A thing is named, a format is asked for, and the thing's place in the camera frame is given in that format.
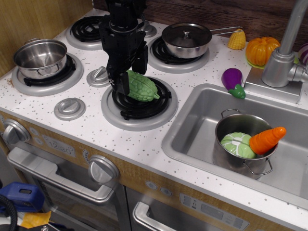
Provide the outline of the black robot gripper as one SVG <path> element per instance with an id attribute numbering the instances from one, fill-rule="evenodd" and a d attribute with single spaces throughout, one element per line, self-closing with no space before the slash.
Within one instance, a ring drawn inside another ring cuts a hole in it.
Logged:
<path id="1" fill-rule="evenodd" d="M 108 54 L 107 74 L 114 91 L 129 94 L 127 70 L 144 75 L 148 64 L 148 46 L 141 20 L 147 8 L 144 0 L 107 0 L 109 14 L 99 22 L 103 50 Z"/>

